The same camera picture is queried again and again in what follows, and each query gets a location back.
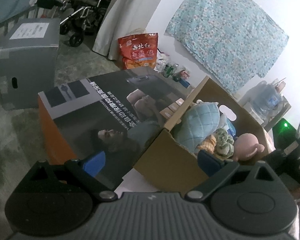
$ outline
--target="black printed box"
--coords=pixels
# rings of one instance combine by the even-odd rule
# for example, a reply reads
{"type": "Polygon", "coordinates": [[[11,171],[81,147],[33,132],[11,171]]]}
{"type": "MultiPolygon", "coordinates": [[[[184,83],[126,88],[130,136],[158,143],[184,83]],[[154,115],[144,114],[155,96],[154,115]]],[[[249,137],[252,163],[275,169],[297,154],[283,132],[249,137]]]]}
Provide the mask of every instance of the black printed box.
{"type": "Polygon", "coordinates": [[[104,151],[106,164],[96,179],[115,189],[162,130],[166,118],[160,112],[186,97],[168,81],[139,67],[40,92],[50,162],[63,164],[104,151]]]}

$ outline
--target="gray box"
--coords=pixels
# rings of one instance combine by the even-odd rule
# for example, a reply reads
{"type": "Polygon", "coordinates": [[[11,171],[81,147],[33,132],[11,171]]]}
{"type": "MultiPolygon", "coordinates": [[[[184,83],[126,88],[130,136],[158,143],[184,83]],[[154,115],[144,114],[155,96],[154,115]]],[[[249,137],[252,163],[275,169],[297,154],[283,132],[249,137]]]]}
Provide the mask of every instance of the gray box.
{"type": "Polygon", "coordinates": [[[24,19],[0,40],[0,92],[5,110],[38,106],[54,87],[60,19],[24,19]]]}

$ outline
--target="quilted blue pillow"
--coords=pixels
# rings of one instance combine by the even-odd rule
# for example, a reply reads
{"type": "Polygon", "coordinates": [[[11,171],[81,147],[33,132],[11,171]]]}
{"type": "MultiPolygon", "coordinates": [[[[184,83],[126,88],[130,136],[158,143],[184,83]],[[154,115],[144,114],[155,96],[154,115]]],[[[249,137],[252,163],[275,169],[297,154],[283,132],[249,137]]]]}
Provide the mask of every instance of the quilted blue pillow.
{"type": "Polygon", "coordinates": [[[172,131],[173,137],[194,153],[197,145],[217,129],[219,120],[218,103],[199,103],[185,112],[181,124],[172,131]]]}

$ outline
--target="red snack packet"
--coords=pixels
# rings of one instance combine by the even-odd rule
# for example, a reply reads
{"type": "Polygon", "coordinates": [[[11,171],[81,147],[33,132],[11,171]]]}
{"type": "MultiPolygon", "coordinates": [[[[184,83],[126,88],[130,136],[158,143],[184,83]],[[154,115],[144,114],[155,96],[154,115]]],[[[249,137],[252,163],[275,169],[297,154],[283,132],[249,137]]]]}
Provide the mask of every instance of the red snack packet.
{"type": "Polygon", "coordinates": [[[157,64],[158,34],[135,34],[118,39],[125,69],[157,64]]]}

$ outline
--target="white wall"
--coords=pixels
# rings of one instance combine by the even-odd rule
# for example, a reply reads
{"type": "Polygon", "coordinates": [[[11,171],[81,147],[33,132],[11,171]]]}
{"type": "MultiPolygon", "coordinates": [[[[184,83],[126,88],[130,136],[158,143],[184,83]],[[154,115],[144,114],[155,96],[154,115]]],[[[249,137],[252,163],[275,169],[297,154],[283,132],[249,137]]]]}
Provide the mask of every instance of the white wall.
{"type": "MultiPolygon", "coordinates": [[[[159,48],[171,55],[173,61],[191,70],[189,82],[196,86],[206,76],[202,65],[174,38],[164,35],[165,29],[183,0],[161,0],[153,14],[147,32],[159,33],[159,48]]],[[[288,44],[264,80],[287,79],[283,90],[292,108],[285,118],[296,128],[300,121],[300,0],[254,0],[289,35],[288,44]]],[[[239,90],[242,96],[261,81],[252,78],[239,90]]]]}

